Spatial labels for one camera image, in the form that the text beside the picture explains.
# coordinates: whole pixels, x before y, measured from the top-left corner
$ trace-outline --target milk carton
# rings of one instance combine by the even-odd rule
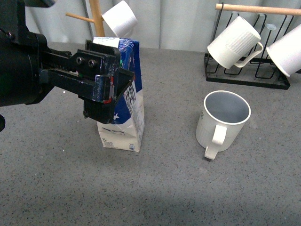
[[[138,152],[144,131],[139,42],[133,39],[95,37],[93,43],[119,48],[121,67],[135,73],[134,82],[115,106],[113,123],[97,122],[103,146]]]

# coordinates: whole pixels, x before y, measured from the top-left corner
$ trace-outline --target black wire rack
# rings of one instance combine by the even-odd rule
[[[212,34],[211,42],[215,39],[217,28],[219,26],[221,14],[222,14],[223,4],[221,10],[219,10],[217,19],[215,21],[214,31]],[[234,16],[239,16],[239,12],[231,12],[228,23],[226,27],[230,24]],[[276,33],[273,43],[279,37],[281,31],[284,31],[285,35],[293,21],[294,16],[283,15],[284,19],[282,24]],[[257,18],[253,24],[253,27],[257,25],[260,28],[258,33],[261,35],[263,32],[268,32],[266,40],[262,40],[264,43],[264,49],[261,53],[260,58],[253,58],[245,67],[236,68],[231,67],[226,69],[219,65],[209,53],[205,53],[204,65],[205,65],[205,75],[206,81],[231,83],[238,85],[248,85],[248,86],[258,86],[273,89],[288,89],[290,83],[287,77],[275,66],[273,61],[268,58],[266,54],[266,47],[270,40],[271,33],[276,32],[276,26],[274,24],[267,24],[267,14],[257,14]],[[254,46],[248,53],[250,55],[252,51],[256,51],[257,45]]]

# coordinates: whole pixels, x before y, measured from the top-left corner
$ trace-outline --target white mug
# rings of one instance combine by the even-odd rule
[[[224,90],[209,93],[196,130],[205,157],[215,159],[218,152],[229,148],[250,116],[251,108],[241,96]]]
[[[301,25],[267,47],[267,52],[285,76],[301,69]]]
[[[102,16],[117,37],[126,35],[138,24],[134,13],[125,1],[121,1]]]
[[[263,50],[259,42],[259,33],[244,18],[238,16],[229,26],[207,47],[210,55],[224,68],[244,67],[250,60]],[[237,63],[256,44],[260,49],[250,54],[243,62]]]

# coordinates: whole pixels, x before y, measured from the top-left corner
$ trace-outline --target white wall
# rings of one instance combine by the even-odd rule
[[[120,0],[100,0],[102,13]],[[206,51],[210,43],[218,0],[126,0],[138,19],[138,25],[127,37],[137,39],[141,47]],[[301,8],[301,0],[225,0],[225,4]],[[92,18],[89,0],[59,0],[51,8],[27,8],[30,31],[42,33],[48,41],[85,43],[95,34],[93,24],[65,16],[66,12]],[[223,11],[218,33],[228,21],[230,12]],[[253,23],[256,15],[240,13]],[[269,15],[267,23],[279,27],[282,17]],[[301,23],[296,16],[292,28]],[[114,36],[104,22],[106,36]]]

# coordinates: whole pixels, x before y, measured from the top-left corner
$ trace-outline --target table surface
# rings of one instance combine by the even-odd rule
[[[50,43],[57,50],[83,45]],[[204,53],[140,49],[139,153],[103,148],[83,101],[54,88],[0,108],[3,225],[299,225],[301,78],[288,90],[207,82]],[[241,95],[252,114],[213,161],[195,130],[205,96]]]

